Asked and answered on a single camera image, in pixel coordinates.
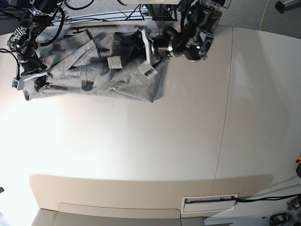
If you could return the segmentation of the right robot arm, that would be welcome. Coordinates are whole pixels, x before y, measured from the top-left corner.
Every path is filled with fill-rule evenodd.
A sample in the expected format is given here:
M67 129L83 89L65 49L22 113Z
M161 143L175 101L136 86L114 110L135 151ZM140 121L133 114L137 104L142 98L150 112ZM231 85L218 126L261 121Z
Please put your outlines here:
M17 72L12 87L17 90L23 90L25 83L29 80L33 80L36 87L43 87L47 84L48 77L52 77L47 72L47 66L38 57L36 50L57 39L65 20L62 0L31 0L30 4L31 7L7 42L8 49L0 50L1 53L11 54L16 60ZM45 43L36 42L36 38L51 25L58 12L61 13L61 22L56 35Z

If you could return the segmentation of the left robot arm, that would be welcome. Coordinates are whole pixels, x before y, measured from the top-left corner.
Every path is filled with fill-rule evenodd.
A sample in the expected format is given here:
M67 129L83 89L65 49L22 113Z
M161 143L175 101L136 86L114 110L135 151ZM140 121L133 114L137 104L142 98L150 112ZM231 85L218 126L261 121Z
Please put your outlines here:
M223 0L181 0L178 4L147 4L152 19L178 21L180 31L165 26L157 35L152 35L147 28L136 32L132 58L161 60L185 56L192 62L206 59L224 3Z

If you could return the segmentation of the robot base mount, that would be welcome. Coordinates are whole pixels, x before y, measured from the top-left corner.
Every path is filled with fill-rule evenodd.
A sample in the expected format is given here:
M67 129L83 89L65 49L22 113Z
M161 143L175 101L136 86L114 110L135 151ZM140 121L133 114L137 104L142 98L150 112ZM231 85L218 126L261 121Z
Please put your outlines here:
M178 13L181 12L180 4L146 4L144 6L153 21L178 21Z

